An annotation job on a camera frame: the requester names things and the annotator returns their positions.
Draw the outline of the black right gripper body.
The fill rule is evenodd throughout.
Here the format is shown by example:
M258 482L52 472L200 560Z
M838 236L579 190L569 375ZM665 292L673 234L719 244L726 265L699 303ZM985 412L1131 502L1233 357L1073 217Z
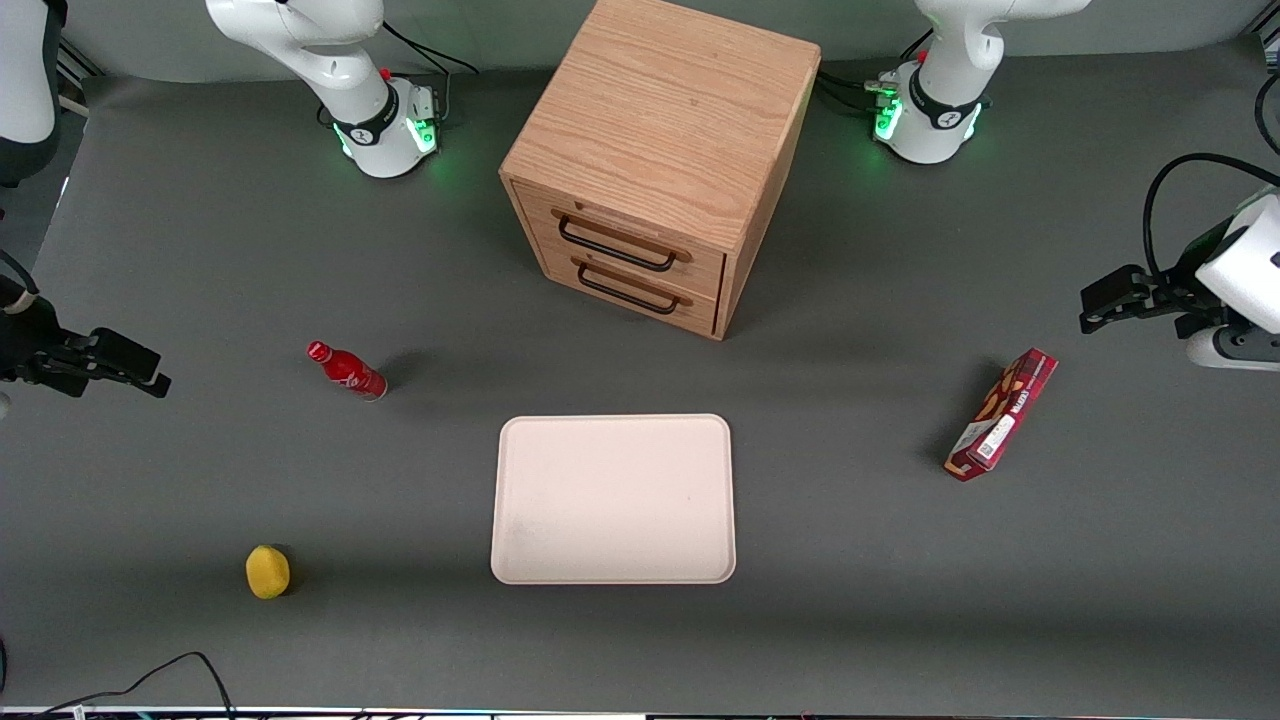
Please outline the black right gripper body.
M38 355L59 346L64 336L56 311L46 299L37 296L22 313L5 313L19 301L19 296L3 296L1 301L1 380L6 383L27 383L27 372L47 372Z

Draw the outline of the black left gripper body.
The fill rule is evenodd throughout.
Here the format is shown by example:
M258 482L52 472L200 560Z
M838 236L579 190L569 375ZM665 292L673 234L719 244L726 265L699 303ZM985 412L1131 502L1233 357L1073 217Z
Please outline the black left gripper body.
M1240 313L1230 309L1196 278L1196 272L1225 247L1233 220L1233 217L1225 218L1194 237L1179 259L1164 269L1156 258L1155 234L1148 222L1148 268L1157 281L1162 300L1185 314L1198 316L1204 325L1251 325Z

